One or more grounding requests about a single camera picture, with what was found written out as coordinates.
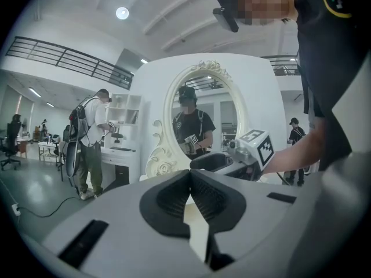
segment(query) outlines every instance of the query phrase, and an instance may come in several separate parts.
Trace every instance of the cap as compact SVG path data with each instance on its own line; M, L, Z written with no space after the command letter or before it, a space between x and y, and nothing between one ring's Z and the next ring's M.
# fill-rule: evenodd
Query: cap
M195 89L189 86L181 86L179 88L179 97L185 97L189 99L197 99Z
M290 122L290 125L292 125L292 124L299 124L299 121L297 120L297 118L291 118L291 122Z

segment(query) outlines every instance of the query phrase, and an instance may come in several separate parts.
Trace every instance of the white t-shirt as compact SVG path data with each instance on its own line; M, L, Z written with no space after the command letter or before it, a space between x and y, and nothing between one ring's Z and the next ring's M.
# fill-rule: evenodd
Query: white t-shirt
M88 126L90 127L86 136L81 139L83 145L92 147L94 144L102 139L104 130L99 128L98 125L106 123L106 105L98 98L95 97L86 100L83 105L85 106L85 115Z

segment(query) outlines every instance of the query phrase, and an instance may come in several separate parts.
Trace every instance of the ornate mirror frame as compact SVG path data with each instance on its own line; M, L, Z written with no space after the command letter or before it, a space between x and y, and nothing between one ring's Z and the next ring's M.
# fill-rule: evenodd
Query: ornate mirror frame
M248 111L241 92L228 74L226 69L221 68L217 61L200 61L179 73L170 85L165 97L162 120L155 120L153 125L157 131L153 134L158 143L152 151L147 165L146 175L148 178L163 175L169 172L190 168L190 159L180 149L176 141L172 126L172 108L175 95L179 87L187 80L201 75L213 75L224 83L227 92L231 95L237 112L237 134L239 137L248 130Z

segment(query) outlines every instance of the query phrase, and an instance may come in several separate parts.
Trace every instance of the railing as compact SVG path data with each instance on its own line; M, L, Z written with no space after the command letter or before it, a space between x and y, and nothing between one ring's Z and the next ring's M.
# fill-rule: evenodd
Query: railing
M274 74L276 76L285 75L300 75L297 69L297 55L276 55L276 56L265 56L271 62Z
M129 71L86 53L50 42L16 36L6 55L73 70L128 90L132 84L133 75Z

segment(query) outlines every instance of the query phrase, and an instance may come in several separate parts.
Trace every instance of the olive pants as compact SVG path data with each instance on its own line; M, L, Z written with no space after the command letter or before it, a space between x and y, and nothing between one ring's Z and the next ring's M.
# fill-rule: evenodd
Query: olive pants
M90 172L90 181L92 182L95 195L102 193L102 166L100 144L95 143L94 146L86 147L81 143L80 163L77 169L77 177L79 178L80 191L86 192L88 185L86 178Z

